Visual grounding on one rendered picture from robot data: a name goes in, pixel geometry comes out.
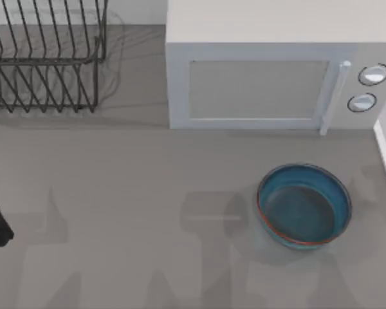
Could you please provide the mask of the pale microwave oven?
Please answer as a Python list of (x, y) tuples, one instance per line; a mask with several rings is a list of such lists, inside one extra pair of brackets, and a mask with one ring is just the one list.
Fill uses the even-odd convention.
[[(358, 81), (364, 67), (386, 65), (386, 0), (168, 0), (168, 42), (353, 44), (328, 131), (372, 129), (386, 105), (386, 80), (370, 87)], [(376, 96), (376, 105), (353, 113), (349, 99), (364, 93)]]

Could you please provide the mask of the large microwave knob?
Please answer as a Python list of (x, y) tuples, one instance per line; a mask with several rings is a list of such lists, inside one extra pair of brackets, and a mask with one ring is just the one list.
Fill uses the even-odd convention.
[(364, 67), (358, 74), (358, 81), (364, 86), (375, 86), (386, 80), (386, 65), (377, 64)]

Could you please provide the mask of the small microwave knob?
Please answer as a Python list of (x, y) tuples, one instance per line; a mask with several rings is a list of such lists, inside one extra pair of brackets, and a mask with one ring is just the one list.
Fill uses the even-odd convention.
[(372, 93), (353, 96), (349, 99), (347, 107), (353, 113), (364, 113), (371, 110), (377, 103), (377, 98)]

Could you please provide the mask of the microwave oven door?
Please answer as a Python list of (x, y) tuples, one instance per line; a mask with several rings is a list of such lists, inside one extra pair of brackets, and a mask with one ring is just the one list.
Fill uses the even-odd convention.
[(168, 42), (173, 129), (320, 128), (342, 61), (338, 43)]

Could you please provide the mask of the blue bowl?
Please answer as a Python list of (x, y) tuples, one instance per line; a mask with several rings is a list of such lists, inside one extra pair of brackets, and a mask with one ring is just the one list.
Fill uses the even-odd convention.
[(283, 164), (262, 178), (256, 193), (259, 222), (281, 245), (316, 250), (340, 237), (353, 214), (349, 191), (313, 164)]

